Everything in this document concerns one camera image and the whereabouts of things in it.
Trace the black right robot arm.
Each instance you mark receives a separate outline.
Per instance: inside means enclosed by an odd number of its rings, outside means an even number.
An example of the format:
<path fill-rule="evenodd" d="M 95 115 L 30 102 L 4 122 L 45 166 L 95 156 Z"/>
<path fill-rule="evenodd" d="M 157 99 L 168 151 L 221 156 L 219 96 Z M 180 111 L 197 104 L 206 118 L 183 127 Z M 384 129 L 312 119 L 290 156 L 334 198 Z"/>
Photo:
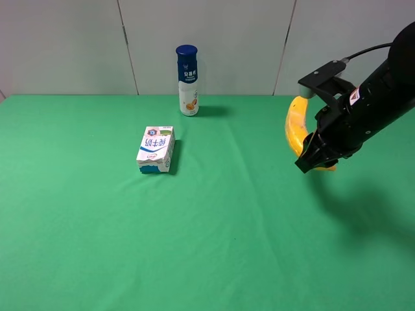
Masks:
<path fill-rule="evenodd" d="M 414 24 L 385 46 L 386 60 L 359 86 L 339 77 L 349 56 L 298 81 L 326 103 L 295 162 L 302 172 L 331 168 L 339 159 L 351 157 L 369 138 L 414 108 Z"/>

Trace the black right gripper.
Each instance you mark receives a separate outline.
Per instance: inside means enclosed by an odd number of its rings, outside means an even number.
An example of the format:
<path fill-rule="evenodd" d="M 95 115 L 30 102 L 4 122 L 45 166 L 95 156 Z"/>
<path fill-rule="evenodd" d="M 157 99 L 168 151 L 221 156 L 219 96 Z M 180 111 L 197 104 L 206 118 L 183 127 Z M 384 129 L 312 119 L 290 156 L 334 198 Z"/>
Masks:
<path fill-rule="evenodd" d="M 358 88 L 340 101 L 335 116 L 318 118 L 303 142 L 295 165 L 305 174 L 334 169 L 375 134 L 414 108 L 414 65 L 384 61 Z"/>

